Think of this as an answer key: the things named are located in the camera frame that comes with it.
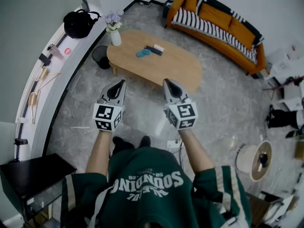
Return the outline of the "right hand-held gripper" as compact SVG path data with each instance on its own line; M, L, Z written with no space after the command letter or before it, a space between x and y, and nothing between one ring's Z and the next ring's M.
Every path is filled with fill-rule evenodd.
M176 130L189 129L195 126L198 119L196 103L188 97L186 88L172 79L164 79L163 83L165 114Z

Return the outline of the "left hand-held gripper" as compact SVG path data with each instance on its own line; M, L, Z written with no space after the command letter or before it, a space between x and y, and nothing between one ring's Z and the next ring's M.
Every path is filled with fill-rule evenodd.
M95 103L93 120L100 131L113 132L123 118L126 81L120 80L108 84Z

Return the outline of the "black waste bin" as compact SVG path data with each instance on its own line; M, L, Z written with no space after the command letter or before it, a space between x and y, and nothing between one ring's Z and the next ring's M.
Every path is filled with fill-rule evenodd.
M98 46L92 52L92 59L101 69L109 69L111 67L107 57L107 49L107 46Z

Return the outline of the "dark remote control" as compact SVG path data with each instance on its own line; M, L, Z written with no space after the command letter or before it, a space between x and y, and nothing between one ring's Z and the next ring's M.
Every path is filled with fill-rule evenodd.
M145 46L144 48L147 49L147 50L150 50L152 53L155 53L155 54L157 54L159 56L161 56L163 54L162 51L160 51L158 49L155 49L153 47L150 47L150 46Z

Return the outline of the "person's left forearm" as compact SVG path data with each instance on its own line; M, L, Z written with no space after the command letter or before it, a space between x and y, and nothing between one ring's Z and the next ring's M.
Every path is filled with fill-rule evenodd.
M86 173L108 175L111 140L111 132L99 131L87 163Z

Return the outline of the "person's right forearm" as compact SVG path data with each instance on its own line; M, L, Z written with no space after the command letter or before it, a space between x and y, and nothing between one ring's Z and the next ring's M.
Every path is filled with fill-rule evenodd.
M190 129L179 130L179 134L184 142L191 168L195 174L215 167L212 159Z

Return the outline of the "wooden coffee table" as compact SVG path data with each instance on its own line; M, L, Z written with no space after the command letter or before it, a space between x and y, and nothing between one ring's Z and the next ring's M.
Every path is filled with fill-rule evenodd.
M165 78L169 78L182 84L189 93L194 93L199 87L202 67L190 52L140 30L125 30L121 33L121 39L121 45L110 44L107 49L114 75L117 70L122 70L160 86ZM145 46L155 44L164 48L161 56L155 53L136 56Z

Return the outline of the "person's black trousers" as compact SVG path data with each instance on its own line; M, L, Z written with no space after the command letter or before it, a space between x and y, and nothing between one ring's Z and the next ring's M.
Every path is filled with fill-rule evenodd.
M134 149L135 146L127 141L124 141L122 138L115 136L113 137L113 143L114 143L114 150L112 152L112 155L124 151L124 150L131 150ZM145 135L141 141L140 144L138 146L138 148L142 148L142 147L150 147L151 146L151 140L150 137Z

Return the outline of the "white flower vase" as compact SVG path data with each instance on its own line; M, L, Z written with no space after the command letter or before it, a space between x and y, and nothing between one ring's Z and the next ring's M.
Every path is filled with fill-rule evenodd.
M111 35L112 44L116 47L120 46L122 43L122 40L121 40L121 36L120 36L118 29L112 30L110 32L110 35Z

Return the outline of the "pink tumbler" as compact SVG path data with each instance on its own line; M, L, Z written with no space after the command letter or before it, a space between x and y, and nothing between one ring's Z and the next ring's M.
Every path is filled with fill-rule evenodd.
M59 51L59 49L57 48L57 46L55 44L50 44L47 47L47 51L53 56L56 57L60 60L64 59L64 56L62 55L62 53Z

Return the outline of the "purple flower bouquet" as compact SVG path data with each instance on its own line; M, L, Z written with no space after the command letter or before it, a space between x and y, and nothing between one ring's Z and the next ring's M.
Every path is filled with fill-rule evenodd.
M123 14L123 10L118 10L116 12L110 11L110 13L104 17L107 32L118 30L121 27L122 23L120 20Z

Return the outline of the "black and white striped blanket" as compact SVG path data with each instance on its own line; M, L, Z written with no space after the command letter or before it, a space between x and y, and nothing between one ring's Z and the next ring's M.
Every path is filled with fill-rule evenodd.
M174 0L166 24L221 41L255 65L258 62L258 46L264 37L240 14L218 0Z

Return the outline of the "black backpack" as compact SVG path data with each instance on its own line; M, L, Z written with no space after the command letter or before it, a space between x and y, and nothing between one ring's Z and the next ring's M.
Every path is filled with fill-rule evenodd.
M100 17L100 14L95 11L84 9L72 11L63 19L64 31L71 38L85 38Z

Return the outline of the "dark storage bin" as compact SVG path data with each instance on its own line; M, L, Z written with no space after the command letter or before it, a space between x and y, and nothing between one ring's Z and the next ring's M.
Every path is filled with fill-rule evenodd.
M169 9L170 9L172 3L173 3L172 0L167 0L167 1L163 4L162 17L163 17L164 19L167 18L168 12L169 12Z

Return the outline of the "orange sofa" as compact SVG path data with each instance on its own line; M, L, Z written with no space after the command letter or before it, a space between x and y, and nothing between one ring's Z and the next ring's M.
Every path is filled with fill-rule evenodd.
M218 0L168 0L166 27L182 30L217 49L254 75L266 69L262 34Z

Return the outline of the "round white side table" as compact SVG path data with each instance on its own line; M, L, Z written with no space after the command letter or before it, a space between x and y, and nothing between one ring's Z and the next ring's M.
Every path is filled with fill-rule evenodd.
M236 157L236 168L253 182L261 181L267 174L272 160L272 146L267 140L259 145L245 144Z

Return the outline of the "person's green sweatshirt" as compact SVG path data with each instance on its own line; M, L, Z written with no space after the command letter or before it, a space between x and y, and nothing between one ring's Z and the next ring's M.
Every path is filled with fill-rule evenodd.
M109 173L67 175L63 228L249 228L251 210L233 167L191 180L168 151L142 147L110 158Z

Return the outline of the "black glass cabinet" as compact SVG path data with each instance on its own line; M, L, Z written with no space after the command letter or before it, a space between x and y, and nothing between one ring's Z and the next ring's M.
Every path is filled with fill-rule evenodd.
M4 194L25 222L61 196L62 179L76 168L57 154L0 166Z

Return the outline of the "white side desk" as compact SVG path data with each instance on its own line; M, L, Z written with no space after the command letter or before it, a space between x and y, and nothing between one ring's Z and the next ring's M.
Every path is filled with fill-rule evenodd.
M293 73L304 63L304 49L291 46L287 49L278 49L266 57L266 65L270 72L267 79L284 77Z

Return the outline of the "cardboard box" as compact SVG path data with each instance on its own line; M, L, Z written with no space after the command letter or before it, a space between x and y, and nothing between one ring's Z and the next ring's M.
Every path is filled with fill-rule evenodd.
M283 198L261 191L258 196L246 193L251 208L251 227L268 222L283 205Z

